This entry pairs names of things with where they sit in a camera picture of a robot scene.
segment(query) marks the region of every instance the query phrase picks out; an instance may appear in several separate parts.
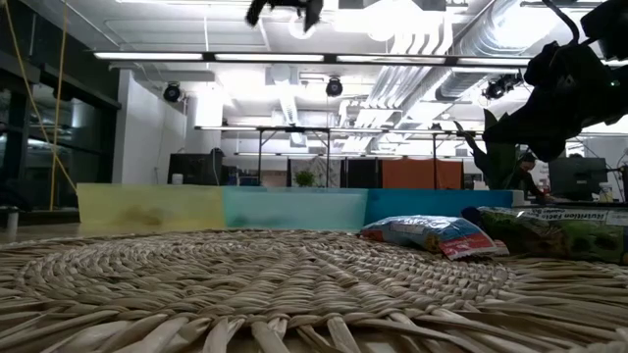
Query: woven rug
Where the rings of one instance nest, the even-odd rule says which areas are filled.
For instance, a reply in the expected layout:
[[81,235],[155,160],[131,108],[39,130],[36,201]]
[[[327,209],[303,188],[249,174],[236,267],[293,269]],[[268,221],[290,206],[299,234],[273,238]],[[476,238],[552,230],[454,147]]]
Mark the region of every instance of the woven rug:
[[[0,247],[0,351],[628,352],[627,273],[302,230],[17,243]],[[380,333],[386,350],[363,344]]]

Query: low wall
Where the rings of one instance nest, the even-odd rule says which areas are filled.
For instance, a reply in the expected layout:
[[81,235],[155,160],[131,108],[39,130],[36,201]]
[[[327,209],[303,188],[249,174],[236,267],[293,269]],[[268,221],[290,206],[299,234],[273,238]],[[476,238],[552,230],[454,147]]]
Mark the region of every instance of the low wall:
[[391,216],[458,216],[465,207],[512,204],[512,191],[78,185],[82,225],[120,231],[236,227],[356,231]]

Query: person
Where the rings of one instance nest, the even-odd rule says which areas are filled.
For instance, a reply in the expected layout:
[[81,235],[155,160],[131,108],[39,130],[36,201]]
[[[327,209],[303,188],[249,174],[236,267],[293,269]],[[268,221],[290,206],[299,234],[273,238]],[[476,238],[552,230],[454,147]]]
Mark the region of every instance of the person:
[[526,152],[521,156],[521,158],[519,158],[517,164],[518,166],[512,173],[512,177],[508,183],[508,188],[523,190],[526,194],[530,192],[537,198],[538,201],[541,202],[550,201],[551,197],[545,195],[541,190],[539,190],[530,175],[530,171],[532,171],[537,165],[537,158],[532,153]]

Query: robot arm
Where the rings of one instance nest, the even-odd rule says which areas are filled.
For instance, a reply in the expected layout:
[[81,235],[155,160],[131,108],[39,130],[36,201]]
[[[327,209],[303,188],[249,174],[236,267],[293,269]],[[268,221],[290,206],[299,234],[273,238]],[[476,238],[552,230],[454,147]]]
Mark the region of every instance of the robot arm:
[[581,20],[589,39],[578,43],[578,29],[551,0],[544,0],[569,25],[573,40],[546,45],[524,75],[534,90],[526,104],[487,128],[487,142],[521,143],[543,161],[557,158],[565,140],[582,128],[614,124],[628,114],[628,67],[612,70],[589,44],[598,41],[606,59],[628,58],[628,1],[607,0]]

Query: computer monitor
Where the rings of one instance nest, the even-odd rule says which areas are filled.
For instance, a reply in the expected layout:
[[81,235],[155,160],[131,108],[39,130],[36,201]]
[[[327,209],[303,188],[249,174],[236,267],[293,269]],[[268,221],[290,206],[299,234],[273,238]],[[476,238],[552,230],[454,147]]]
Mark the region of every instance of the computer monitor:
[[551,195],[572,201],[590,201],[600,193],[600,183],[607,182],[604,158],[558,158],[549,162]]

